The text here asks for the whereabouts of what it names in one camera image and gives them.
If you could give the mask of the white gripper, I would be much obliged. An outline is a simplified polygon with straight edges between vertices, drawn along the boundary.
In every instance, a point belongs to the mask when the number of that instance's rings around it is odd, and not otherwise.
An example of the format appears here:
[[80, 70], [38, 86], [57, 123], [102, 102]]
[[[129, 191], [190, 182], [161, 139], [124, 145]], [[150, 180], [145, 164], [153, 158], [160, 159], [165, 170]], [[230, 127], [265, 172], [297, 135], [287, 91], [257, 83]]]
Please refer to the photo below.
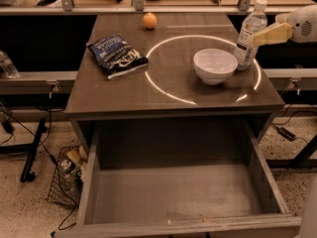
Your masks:
[[317, 5], [305, 6], [290, 14], [277, 14], [275, 21], [252, 35], [254, 47], [281, 44], [290, 38], [296, 43], [317, 42]]

